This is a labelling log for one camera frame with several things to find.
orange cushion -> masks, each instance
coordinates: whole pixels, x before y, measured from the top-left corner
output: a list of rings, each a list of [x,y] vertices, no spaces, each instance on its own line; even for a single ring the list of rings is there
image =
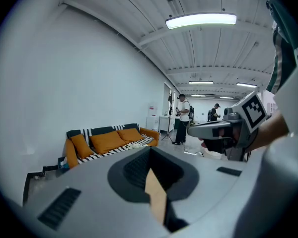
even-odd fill
[[[125,142],[120,138],[117,131],[94,135],[90,137],[90,140],[99,154],[108,153],[110,150],[114,150],[125,145]]]
[[[74,146],[76,147],[78,155],[82,159],[88,157],[91,154],[94,154],[94,152],[90,149],[90,147],[86,143],[83,134],[79,134],[79,135],[71,137],[71,141],[73,142]]]
[[[120,135],[121,139],[124,140],[126,144],[129,144],[130,142],[138,141],[144,138],[143,136],[140,135],[140,133],[135,128],[118,130],[117,132]]]
[[[74,144],[70,139],[65,141],[65,153],[70,169],[78,165]]]

ceiling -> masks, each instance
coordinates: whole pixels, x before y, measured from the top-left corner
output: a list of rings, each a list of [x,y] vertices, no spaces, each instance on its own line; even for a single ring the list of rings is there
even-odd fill
[[[273,70],[273,20],[266,0],[63,0],[105,22],[141,50],[184,94],[242,98],[265,89]],[[197,12],[227,12],[236,25],[169,30],[165,20]],[[209,80],[213,85],[190,85]]]

human arm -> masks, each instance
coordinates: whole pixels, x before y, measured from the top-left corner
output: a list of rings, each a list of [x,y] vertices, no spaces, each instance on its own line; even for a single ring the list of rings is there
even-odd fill
[[[289,132],[283,115],[278,110],[270,119],[264,121],[258,128],[254,142],[246,149],[250,152],[259,147],[269,145],[275,139],[287,135]]]
[[[188,109],[180,110],[179,113],[189,113]]]

tripod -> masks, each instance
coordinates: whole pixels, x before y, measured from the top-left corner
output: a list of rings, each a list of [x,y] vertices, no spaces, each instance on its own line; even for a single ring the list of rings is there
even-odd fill
[[[172,114],[172,94],[169,96],[168,101],[170,102],[168,131],[167,131],[167,135],[162,140],[164,140],[166,137],[168,137],[168,138],[170,138],[171,142],[173,142],[171,137],[169,136],[170,120],[171,120],[171,114]]]

black rubber pad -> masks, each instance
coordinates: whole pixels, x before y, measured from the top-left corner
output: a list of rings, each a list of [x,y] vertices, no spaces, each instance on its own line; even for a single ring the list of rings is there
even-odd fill
[[[219,167],[217,169],[217,171],[223,172],[228,175],[236,176],[236,177],[240,176],[240,174],[242,173],[242,171],[240,171],[240,170],[229,169],[229,168],[225,168],[225,167]]]

